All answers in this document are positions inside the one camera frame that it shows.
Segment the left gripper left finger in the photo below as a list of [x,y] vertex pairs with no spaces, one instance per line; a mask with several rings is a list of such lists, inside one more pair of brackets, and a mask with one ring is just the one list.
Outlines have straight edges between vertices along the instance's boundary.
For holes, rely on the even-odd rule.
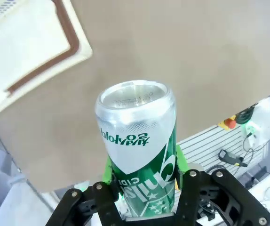
[[47,226],[85,226],[97,213],[103,226],[124,226],[115,202],[121,193],[110,159],[105,165],[102,181],[84,192],[72,188],[66,191],[52,213]]

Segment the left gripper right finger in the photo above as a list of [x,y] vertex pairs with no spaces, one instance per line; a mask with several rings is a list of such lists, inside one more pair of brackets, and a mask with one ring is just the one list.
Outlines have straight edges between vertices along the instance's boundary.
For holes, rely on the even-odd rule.
[[199,225],[198,210],[206,201],[228,226],[270,226],[270,212],[226,169],[212,174],[190,169],[177,145],[175,172],[181,190],[175,225]]

